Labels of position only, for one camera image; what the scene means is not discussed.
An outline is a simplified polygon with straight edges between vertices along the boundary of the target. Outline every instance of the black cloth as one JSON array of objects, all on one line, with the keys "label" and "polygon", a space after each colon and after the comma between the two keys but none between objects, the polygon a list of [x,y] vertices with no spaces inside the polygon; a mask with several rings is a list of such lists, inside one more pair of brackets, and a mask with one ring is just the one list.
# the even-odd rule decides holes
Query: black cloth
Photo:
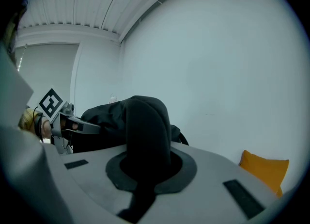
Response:
[{"label": "black cloth", "polygon": [[[162,118],[171,129],[171,141],[188,145],[180,129],[174,125],[170,125],[167,109],[161,101],[147,96],[133,96],[129,99],[141,100],[156,109],[160,115],[166,115],[162,116]],[[88,109],[81,116],[81,120],[99,125],[101,127],[101,133],[99,135],[74,133],[71,142],[74,146],[74,153],[126,144],[126,123],[124,118],[126,101],[128,99]]]}]

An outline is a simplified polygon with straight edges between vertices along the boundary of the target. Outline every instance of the black rubber pad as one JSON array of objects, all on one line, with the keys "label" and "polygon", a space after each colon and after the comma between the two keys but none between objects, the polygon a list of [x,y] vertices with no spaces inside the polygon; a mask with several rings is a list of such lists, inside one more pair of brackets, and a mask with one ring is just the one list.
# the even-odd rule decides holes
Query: black rubber pad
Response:
[{"label": "black rubber pad", "polygon": [[237,181],[223,183],[248,219],[264,210],[264,207]]},{"label": "black rubber pad", "polygon": [[86,160],[78,160],[78,161],[70,162],[70,163],[67,163],[64,165],[69,170],[69,169],[73,169],[73,168],[76,168],[76,167],[79,167],[79,166],[82,166],[85,164],[88,164],[88,162]]}]

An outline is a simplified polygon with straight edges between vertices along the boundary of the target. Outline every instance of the white wall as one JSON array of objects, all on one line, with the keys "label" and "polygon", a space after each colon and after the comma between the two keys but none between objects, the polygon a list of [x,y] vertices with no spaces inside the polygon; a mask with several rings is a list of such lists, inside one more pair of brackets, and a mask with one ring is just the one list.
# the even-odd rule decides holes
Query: white wall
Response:
[{"label": "white wall", "polygon": [[[37,106],[39,100],[54,86],[62,98],[69,101],[70,82],[78,45],[47,44],[29,46],[25,50],[20,74],[33,89],[28,105]],[[24,48],[15,51],[17,64]]]},{"label": "white wall", "polygon": [[289,159],[286,191],[308,161],[309,57],[283,0],[167,0],[126,40],[121,97],[161,99],[191,146],[235,163]]},{"label": "white wall", "polygon": [[107,39],[89,38],[80,43],[70,97],[77,116],[89,108],[108,104],[111,94],[118,95],[119,52],[120,46]]}]

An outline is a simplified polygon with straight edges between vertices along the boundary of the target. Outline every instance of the white ceiling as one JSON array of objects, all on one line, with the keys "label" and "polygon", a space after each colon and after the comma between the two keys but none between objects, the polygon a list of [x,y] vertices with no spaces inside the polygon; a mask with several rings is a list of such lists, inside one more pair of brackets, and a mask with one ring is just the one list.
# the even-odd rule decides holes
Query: white ceiling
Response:
[{"label": "white ceiling", "polygon": [[120,42],[158,0],[30,0],[19,29],[49,24],[89,26],[117,33]]}]

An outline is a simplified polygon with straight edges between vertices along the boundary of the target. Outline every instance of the orange pillow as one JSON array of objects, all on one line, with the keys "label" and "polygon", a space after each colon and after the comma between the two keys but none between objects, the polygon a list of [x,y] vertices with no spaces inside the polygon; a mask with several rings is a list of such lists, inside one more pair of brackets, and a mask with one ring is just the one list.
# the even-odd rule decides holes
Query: orange pillow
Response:
[{"label": "orange pillow", "polygon": [[289,166],[289,160],[267,160],[244,150],[240,166],[264,182],[277,195]]}]

